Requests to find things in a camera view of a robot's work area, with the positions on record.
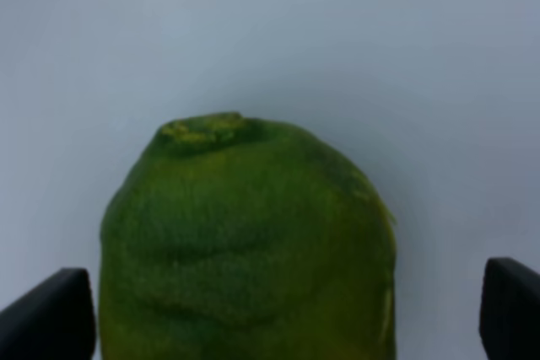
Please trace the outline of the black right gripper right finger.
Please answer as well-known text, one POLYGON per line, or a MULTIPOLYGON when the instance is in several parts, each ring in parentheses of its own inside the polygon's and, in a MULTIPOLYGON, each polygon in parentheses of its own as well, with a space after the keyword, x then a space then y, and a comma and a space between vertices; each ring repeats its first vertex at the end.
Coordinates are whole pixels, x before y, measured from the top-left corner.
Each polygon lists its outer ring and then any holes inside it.
POLYGON ((490 360, 538 360, 539 273, 510 257, 488 259, 478 331, 490 360))

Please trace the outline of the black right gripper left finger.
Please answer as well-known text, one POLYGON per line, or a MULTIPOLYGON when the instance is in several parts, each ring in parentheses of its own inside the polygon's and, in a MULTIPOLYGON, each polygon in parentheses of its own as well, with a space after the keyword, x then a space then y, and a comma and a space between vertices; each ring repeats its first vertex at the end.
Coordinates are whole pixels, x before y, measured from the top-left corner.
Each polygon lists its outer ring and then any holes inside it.
POLYGON ((96 341, 84 268, 60 269, 1 310, 2 359, 91 359, 96 341))

